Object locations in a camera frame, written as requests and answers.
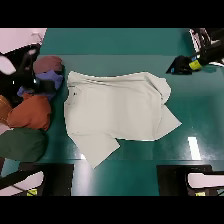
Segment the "rust-colored cloth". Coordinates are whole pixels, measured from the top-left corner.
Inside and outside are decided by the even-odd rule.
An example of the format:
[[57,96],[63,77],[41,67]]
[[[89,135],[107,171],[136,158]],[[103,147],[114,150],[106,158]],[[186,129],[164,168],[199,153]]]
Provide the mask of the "rust-colored cloth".
[[36,74],[41,74],[50,70],[61,72],[62,60],[58,56],[44,56],[34,62],[33,70]]
[[7,117],[8,113],[12,110],[9,101],[0,95],[0,123],[8,125]]
[[46,96],[23,94],[24,101],[8,114],[11,128],[31,128],[47,130],[50,126],[51,106]]

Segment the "blue cloth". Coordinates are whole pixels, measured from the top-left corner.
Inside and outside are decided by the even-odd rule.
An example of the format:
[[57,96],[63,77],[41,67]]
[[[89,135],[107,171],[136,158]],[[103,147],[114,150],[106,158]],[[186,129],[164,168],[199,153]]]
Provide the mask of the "blue cloth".
[[[55,84],[55,89],[58,90],[61,86],[61,83],[63,81],[63,76],[58,75],[57,73],[54,72],[54,70],[50,70],[49,72],[46,73],[41,73],[36,75],[37,78],[42,79],[42,80],[52,80],[54,81]],[[23,93],[32,93],[31,90],[26,90],[22,86],[19,88],[17,95],[22,96]],[[35,94],[35,95],[41,95],[41,96],[46,96],[48,100],[52,100],[52,98],[55,96],[55,94],[49,94],[49,93],[41,93],[41,94]]]

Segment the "green table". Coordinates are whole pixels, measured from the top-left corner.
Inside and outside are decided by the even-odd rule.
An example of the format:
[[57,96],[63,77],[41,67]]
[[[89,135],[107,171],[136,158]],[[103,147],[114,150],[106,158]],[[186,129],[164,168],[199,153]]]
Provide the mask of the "green table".
[[[119,140],[121,147],[92,170],[66,133],[65,80],[53,101],[49,146],[40,162],[74,163],[72,195],[158,195],[157,164],[211,164],[224,170],[223,71],[208,66],[192,76],[165,74],[175,56],[193,52],[185,29],[48,29],[41,56],[60,56],[65,79],[71,70],[94,76],[148,71],[165,77],[172,89],[167,106],[183,124],[155,142]],[[201,161],[192,161],[188,137],[197,139]],[[7,162],[3,173],[12,167]]]

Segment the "white t-shirt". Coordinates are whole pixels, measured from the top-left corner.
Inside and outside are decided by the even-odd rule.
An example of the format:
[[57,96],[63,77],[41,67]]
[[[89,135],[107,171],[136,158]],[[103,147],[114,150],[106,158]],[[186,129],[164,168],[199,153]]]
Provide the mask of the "white t-shirt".
[[181,123],[164,105],[171,88],[148,72],[93,77],[71,71],[64,103],[68,136],[95,168],[117,139],[154,141]]

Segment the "dark green cloth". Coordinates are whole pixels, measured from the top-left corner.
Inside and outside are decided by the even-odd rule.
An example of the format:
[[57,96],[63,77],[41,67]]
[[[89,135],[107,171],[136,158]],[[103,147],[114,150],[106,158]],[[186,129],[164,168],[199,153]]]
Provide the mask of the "dark green cloth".
[[35,162],[45,152],[46,137],[40,130],[14,128],[0,135],[0,157]]

